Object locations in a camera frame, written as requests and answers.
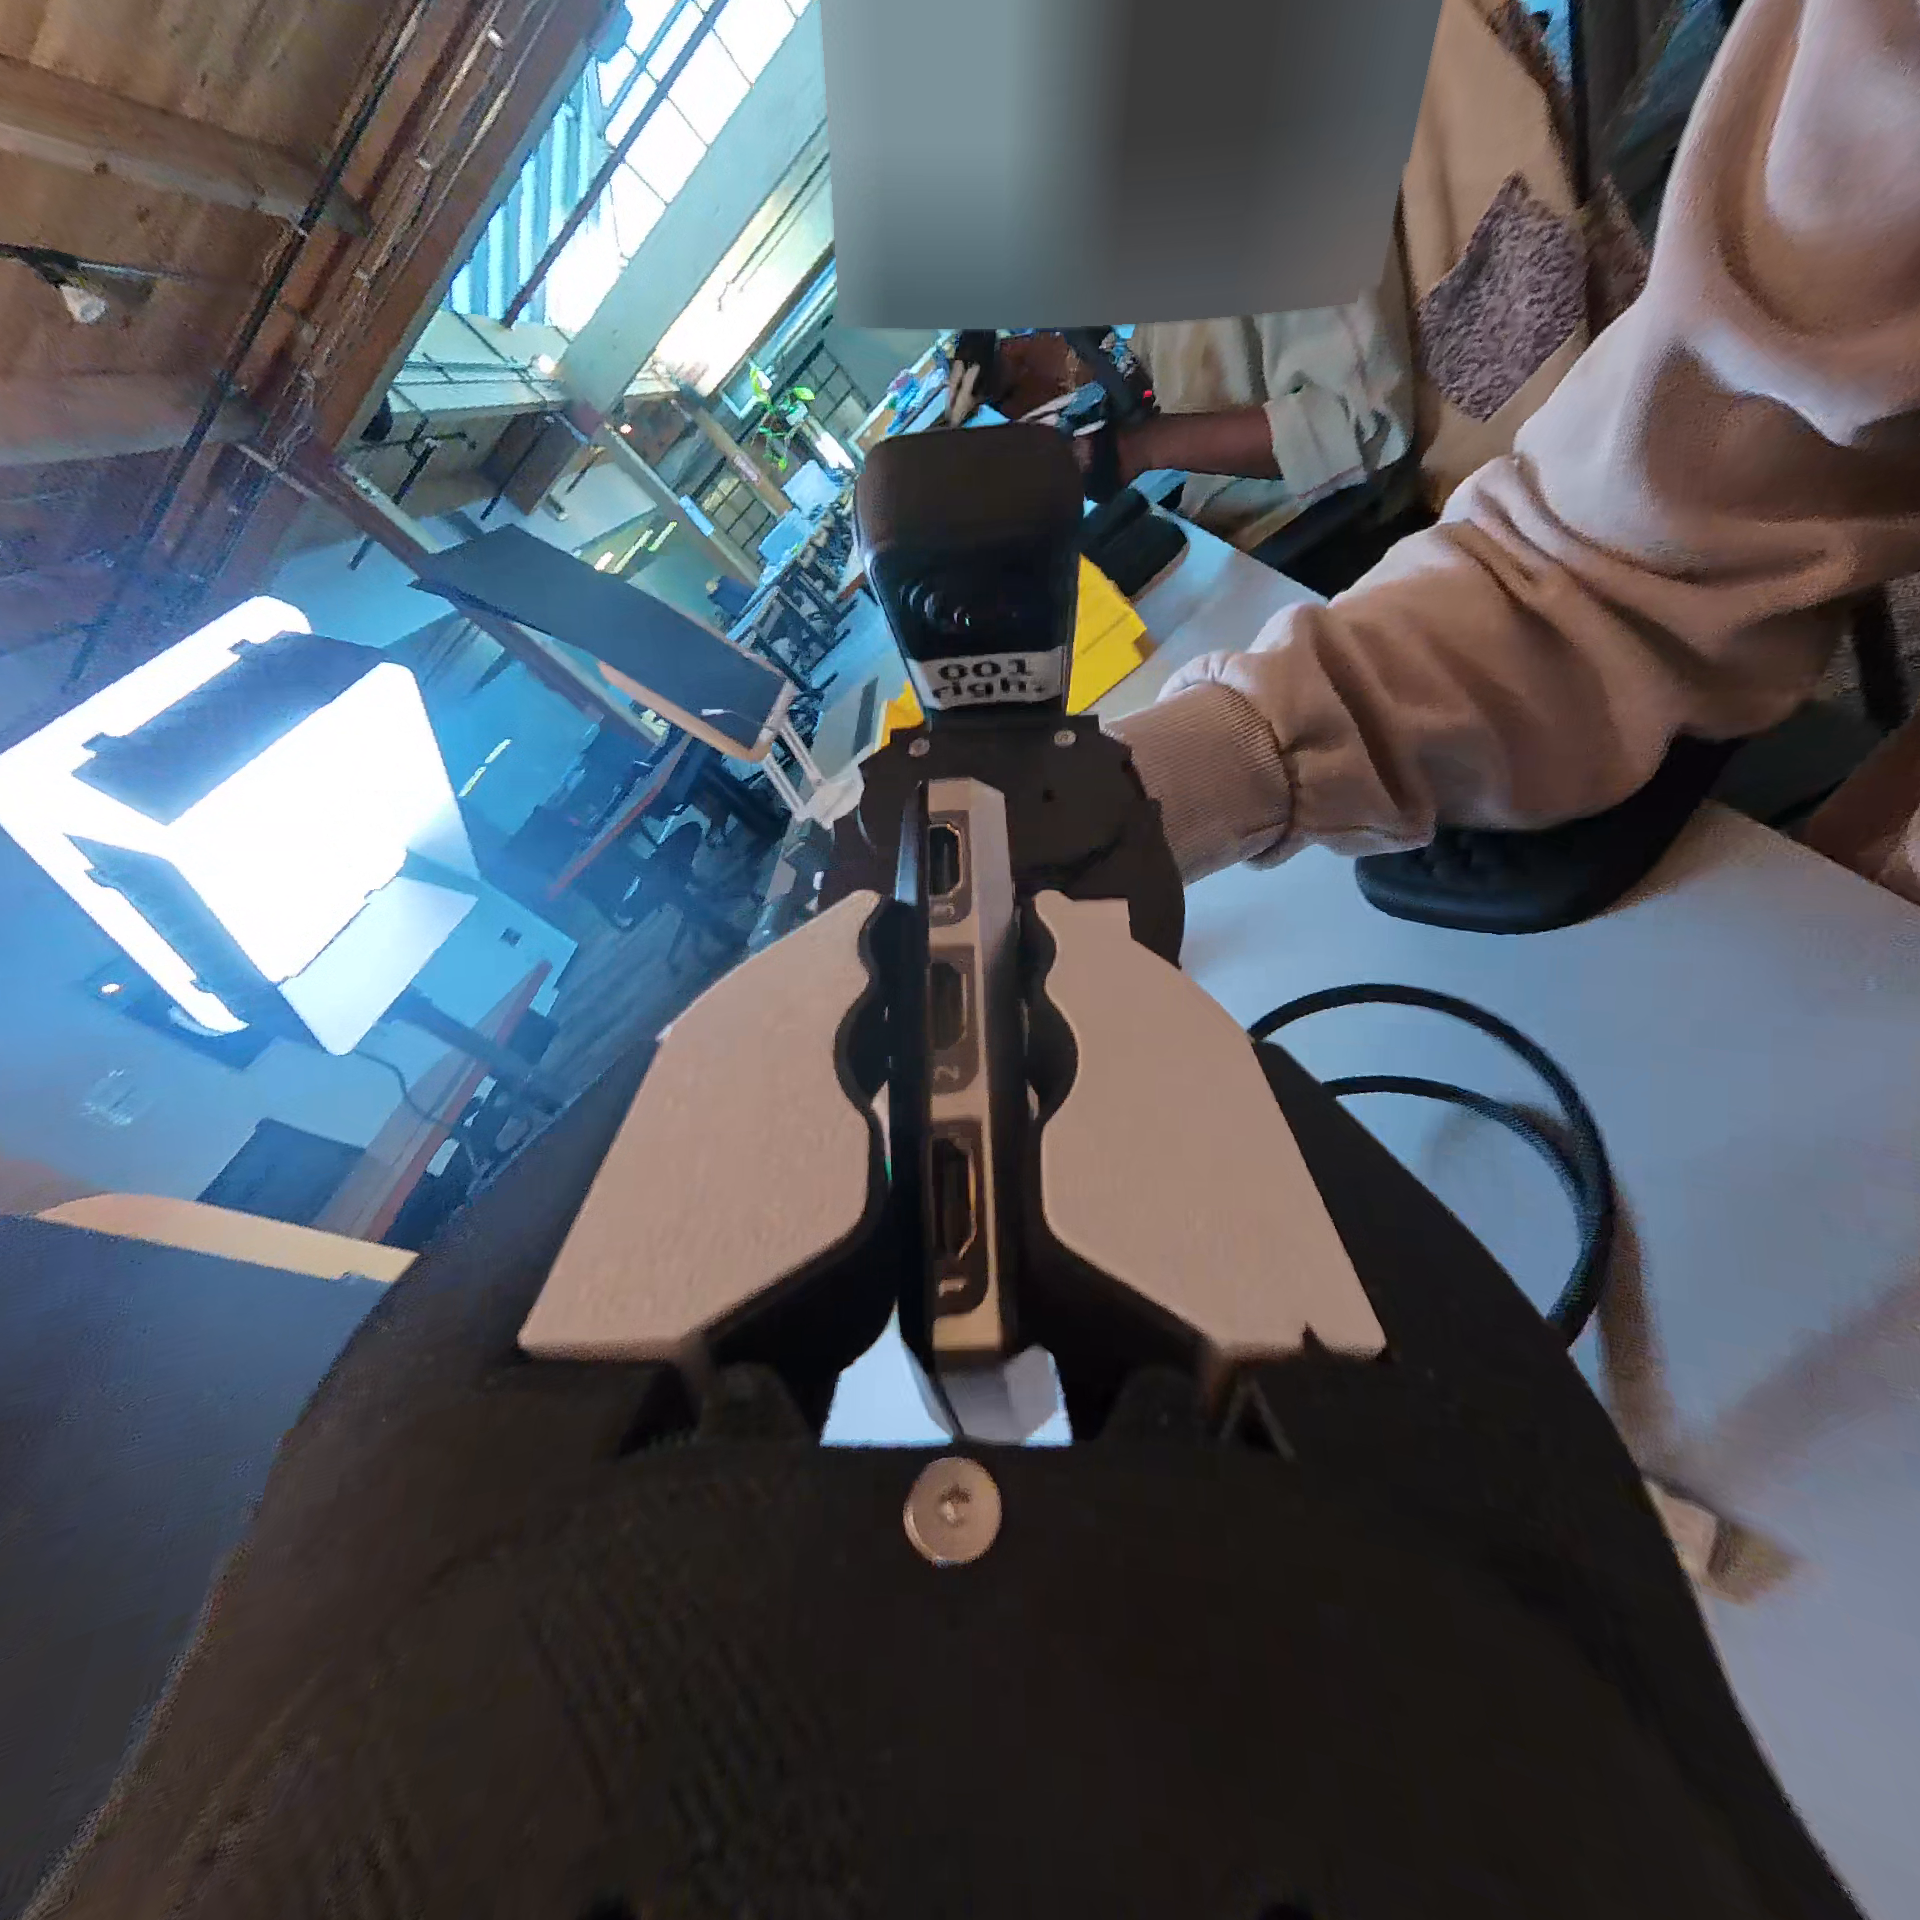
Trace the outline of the tilted black desk top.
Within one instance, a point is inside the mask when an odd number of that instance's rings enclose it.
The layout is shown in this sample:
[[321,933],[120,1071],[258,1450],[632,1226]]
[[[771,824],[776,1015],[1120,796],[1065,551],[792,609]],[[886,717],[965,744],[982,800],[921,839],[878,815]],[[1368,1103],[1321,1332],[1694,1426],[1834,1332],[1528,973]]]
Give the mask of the tilted black desk top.
[[734,761],[764,761],[786,676],[654,593],[506,525],[421,558],[416,582],[597,661],[646,711]]

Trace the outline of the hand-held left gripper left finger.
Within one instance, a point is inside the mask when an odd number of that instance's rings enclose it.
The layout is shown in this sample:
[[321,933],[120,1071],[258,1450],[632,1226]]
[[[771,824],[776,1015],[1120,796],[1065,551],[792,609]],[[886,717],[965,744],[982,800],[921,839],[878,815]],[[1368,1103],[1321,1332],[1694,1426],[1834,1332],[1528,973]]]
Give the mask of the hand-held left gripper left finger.
[[696,1399],[760,1366],[827,1421],[901,1286],[878,1112],[897,920],[893,897],[854,889],[662,1030],[520,1325],[524,1358],[662,1365]]

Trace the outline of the yellow plastic bin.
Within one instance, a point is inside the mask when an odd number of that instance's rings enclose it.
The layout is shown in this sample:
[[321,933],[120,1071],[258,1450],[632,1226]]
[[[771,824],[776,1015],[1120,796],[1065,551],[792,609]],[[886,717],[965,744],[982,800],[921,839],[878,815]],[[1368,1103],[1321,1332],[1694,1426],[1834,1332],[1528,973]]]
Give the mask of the yellow plastic bin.
[[921,695],[936,712],[988,705],[1058,705],[1091,712],[1128,681],[1149,652],[1149,632],[1134,604],[1091,560],[1080,560],[1073,646],[971,641],[955,655],[913,663],[898,695],[881,712],[878,743],[925,724]]

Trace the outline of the black rounded pad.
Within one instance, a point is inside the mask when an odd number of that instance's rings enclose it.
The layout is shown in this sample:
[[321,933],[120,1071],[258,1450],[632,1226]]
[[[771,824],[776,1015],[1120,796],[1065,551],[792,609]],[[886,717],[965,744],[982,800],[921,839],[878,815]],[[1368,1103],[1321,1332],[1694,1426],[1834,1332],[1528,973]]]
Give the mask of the black rounded pad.
[[1377,912],[1430,928],[1530,937],[1594,920],[1665,862],[1740,750],[1683,736],[1605,812],[1525,831],[1438,826],[1425,848],[1357,857],[1354,879]]

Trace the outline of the row of windows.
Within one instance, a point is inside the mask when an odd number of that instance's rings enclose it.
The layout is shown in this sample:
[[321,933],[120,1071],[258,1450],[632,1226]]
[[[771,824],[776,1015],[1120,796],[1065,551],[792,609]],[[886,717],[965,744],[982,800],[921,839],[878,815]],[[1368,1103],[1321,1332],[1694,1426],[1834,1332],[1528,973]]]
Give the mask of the row of windows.
[[705,397],[757,366],[832,271],[819,4],[616,4],[443,294],[538,329],[531,366]]

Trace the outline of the grey multiport hub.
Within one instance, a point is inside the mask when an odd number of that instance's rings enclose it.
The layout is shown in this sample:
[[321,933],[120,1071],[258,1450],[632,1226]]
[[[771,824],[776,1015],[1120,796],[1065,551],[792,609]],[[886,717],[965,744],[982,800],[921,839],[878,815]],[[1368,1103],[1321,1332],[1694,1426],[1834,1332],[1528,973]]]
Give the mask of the grey multiport hub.
[[901,1168],[921,1281],[910,1321],[937,1377],[1018,1354],[1026,1239],[1026,1018],[1005,800],[971,777],[924,783],[904,821],[908,909],[897,1056]]

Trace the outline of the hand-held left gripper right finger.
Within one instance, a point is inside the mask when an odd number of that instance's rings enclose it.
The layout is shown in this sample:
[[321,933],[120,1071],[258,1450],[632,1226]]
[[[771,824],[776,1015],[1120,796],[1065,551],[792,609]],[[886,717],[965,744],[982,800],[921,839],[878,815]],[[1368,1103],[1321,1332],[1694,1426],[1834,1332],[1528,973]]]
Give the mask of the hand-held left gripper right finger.
[[1379,1359],[1388,1335],[1257,1045],[1141,943],[1120,900],[1022,909],[1030,1335],[1073,1433],[1141,1372],[1204,1412],[1268,1361]]

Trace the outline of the bright white light box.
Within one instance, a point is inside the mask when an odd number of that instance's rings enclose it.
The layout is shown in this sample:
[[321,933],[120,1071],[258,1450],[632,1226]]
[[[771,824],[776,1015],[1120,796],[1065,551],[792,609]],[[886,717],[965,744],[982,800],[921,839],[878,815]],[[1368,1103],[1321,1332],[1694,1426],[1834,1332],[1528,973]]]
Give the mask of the bright white light box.
[[272,597],[4,750],[2,824],[187,1021],[332,1056],[485,889],[413,672]]

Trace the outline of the desk with wooden edge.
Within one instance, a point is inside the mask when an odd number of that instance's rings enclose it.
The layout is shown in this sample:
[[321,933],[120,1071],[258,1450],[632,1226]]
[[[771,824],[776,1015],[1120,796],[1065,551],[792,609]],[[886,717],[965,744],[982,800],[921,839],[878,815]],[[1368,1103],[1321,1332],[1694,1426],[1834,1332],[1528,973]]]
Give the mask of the desk with wooden edge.
[[4,1916],[107,1797],[284,1437],[413,1260],[4,1215]]

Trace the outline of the person's right forearm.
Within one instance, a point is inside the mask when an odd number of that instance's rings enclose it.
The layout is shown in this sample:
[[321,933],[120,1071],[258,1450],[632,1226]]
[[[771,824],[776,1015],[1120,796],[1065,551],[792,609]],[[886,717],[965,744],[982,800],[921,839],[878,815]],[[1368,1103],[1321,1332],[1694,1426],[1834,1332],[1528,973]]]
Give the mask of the person's right forearm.
[[1118,721],[1181,873],[1563,824],[1784,721],[1915,566],[1915,394],[1861,397],[1592,351],[1428,532]]

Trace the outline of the green potted plant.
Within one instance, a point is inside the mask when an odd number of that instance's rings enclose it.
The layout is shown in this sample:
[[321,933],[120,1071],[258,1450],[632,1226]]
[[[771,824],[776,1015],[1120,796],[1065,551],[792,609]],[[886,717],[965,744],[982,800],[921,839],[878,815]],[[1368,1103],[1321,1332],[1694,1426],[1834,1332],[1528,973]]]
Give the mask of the green potted plant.
[[819,393],[803,376],[778,380],[757,359],[748,359],[741,397],[764,462],[784,473]]

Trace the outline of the black device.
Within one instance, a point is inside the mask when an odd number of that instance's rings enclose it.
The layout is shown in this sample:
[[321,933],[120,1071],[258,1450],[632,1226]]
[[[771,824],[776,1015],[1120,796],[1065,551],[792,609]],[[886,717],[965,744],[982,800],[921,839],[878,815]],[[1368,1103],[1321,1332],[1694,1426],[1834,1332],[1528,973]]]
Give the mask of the black device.
[[1188,535],[1138,486],[1122,486],[1082,519],[1080,548],[1128,604],[1137,604],[1181,562]]

